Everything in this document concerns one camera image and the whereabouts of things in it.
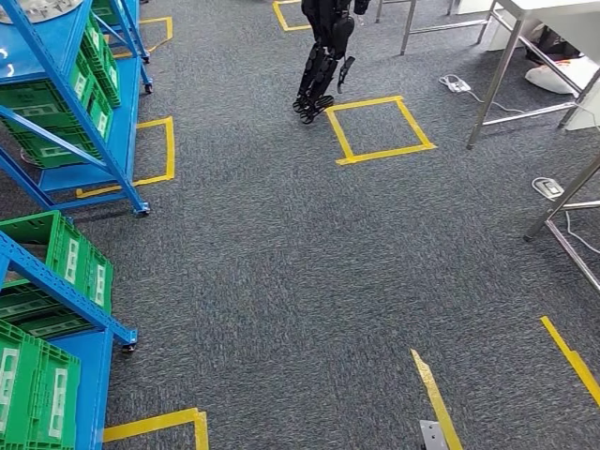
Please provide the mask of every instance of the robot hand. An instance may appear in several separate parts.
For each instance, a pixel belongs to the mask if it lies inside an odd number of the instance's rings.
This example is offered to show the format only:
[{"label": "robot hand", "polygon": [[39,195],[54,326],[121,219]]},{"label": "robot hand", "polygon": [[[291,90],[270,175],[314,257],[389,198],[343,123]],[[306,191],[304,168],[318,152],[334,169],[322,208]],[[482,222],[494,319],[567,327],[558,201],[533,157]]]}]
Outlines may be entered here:
[{"label": "robot hand", "polygon": [[355,14],[362,16],[367,12],[370,0],[355,0]]}]

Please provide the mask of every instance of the shelf caster wheel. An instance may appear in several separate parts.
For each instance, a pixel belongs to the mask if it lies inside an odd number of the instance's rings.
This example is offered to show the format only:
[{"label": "shelf caster wheel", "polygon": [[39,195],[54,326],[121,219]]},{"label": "shelf caster wheel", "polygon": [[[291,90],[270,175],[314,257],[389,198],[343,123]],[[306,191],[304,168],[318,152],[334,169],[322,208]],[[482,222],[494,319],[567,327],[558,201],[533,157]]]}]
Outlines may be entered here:
[{"label": "shelf caster wheel", "polygon": [[142,204],[142,207],[143,209],[142,209],[140,211],[134,210],[133,211],[134,216],[135,216],[136,218],[145,218],[146,216],[149,216],[150,215],[150,205],[149,204],[148,204],[147,202],[144,202],[144,203]]},{"label": "shelf caster wheel", "polygon": [[124,345],[121,347],[121,352],[125,354],[134,353],[135,352],[135,346],[136,346],[135,342],[134,342],[133,344]]}]

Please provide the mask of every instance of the metal plate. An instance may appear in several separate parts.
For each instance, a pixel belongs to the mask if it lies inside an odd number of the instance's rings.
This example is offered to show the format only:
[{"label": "metal plate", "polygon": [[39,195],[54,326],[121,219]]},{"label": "metal plate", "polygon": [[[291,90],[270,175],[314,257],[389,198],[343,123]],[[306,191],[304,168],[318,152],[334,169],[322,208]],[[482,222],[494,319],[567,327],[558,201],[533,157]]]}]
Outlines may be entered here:
[{"label": "metal plate", "polygon": [[[19,0],[32,23],[49,21],[78,7],[84,0]],[[0,23],[12,23],[4,8],[0,7]]]},{"label": "metal plate", "polygon": [[419,423],[421,424],[426,450],[448,450],[446,439],[438,423],[430,420],[420,420]]}]

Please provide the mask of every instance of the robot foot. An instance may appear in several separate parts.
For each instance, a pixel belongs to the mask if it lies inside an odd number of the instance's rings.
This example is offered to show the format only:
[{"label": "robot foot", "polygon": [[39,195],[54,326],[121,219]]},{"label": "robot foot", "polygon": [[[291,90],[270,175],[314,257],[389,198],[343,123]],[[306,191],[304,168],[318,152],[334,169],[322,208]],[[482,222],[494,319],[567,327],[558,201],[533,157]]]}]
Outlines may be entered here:
[{"label": "robot foot", "polygon": [[334,103],[334,101],[333,97],[323,96],[315,101],[314,106],[309,105],[304,108],[300,117],[302,119],[303,124],[309,125],[312,123],[312,121],[315,120],[315,117],[318,116],[318,114],[322,113],[330,106],[334,106]]},{"label": "robot foot", "polygon": [[296,99],[296,101],[291,104],[291,107],[294,108],[294,111],[298,114],[302,113],[308,106],[309,100],[305,96],[298,97]]}]

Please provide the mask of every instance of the blue shelf frame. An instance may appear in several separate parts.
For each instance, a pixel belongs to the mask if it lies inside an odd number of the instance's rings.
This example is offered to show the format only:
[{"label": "blue shelf frame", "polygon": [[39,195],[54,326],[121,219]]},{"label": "blue shelf frame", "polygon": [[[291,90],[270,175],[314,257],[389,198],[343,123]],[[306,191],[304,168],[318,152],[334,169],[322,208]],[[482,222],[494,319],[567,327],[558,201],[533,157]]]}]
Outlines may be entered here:
[{"label": "blue shelf frame", "polygon": [[75,412],[76,448],[101,450],[112,354],[112,334],[109,331],[94,331],[55,337],[50,339],[50,343],[82,361]]},{"label": "blue shelf frame", "polygon": [[[140,51],[140,48],[143,49],[143,46],[141,45],[141,40],[139,39],[139,33],[137,33],[137,24],[133,19],[138,16],[139,5],[135,0],[125,0],[125,2],[110,0],[110,2],[113,10],[119,11],[118,27],[122,37],[118,38],[130,50],[131,58],[118,63],[118,70],[121,71],[121,92],[124,101],[123,104],[115,110],[115,117],[109,131],[108,142],[104,142],[92,123],[91,119],[78,101],[74,90],[69,84],[68,76],[66,75],[69,73],[76,52],[78,51],[79,42],[91,7],[91,0],[85,0],[78,8],[59,18],[35,25],[32,25],[29,21],[17,3],[17,0],[2,0],[2,6],[13,22],[13,25],[5,26],[14,27],[10,32],[11,47],[8,54],[11,55],[11,58],[26,55],[28,53],[23,49],[27,48],[34,56],[32,59],[37,62],[37,66],[29,65],[29,69],[20,69],[18,72],[18,78],[13,83],[23,80],[37,80],[39,77],[51,80],[69,108],[78,118],[81,126],[98,150],[102,159],[98,160],[91,157],[73,145],[51,134],[44,128],[38,127],[11,110],[0,106],[0,116],[28,128],[41,138],[60,146],[85,161],[82,164],[73,166],[43,169],[39,182],[36,183],[21,169],[5,150],[0,147],[0,169],[5,170],[14,179],[43,209],[66,210],[96,203],[128,199],[133,207],[134,214],[144,215],[149,212],[149,205],[140,197],[138,192],[134,187],[132,180],[137,118],[137,100],[140,93],[137,74],[141,74],[147,93],[152,93],[153,89],[152,80],[148,77],[142,64],[142,55],[145,50]],[[129,10],[130,6],[135,8],[133,15]],[[71,32],[67,39],[63,39],[64,41],[63,44],[56,45],[50,43],[48,45],[48,39],[55,36],[56,30],[61,30],[63,33],[65,29],[69,29],[69,24],[71,25]],[[103,28],[110,30],[105,23],[103,23]],[[131,32],[133,29],[136,30],[135,40]],[[110,32],[113,35],[118,35],[114,30],[110,30]],[[6,83],[6,77],[0,79],[0,83],[2,82]],[[118,184],[122,190],[118,193],[69,202],[54,202],[49,195],[52,192],[106,183]]]},{"label": "blue shelf frame", "polygon": [[106,411],[108,380],[112,340],[134,346],[137,330],[127,328],[106,314],[88,298],[75,291],[64,278],[51,271],[26,249],[0,232],[0,279],[14,270],[48,295],[93,324],[95,329],[49,342],[82,361],[82,375],[77,391],[75,413],[77,450],[100,450]]}]

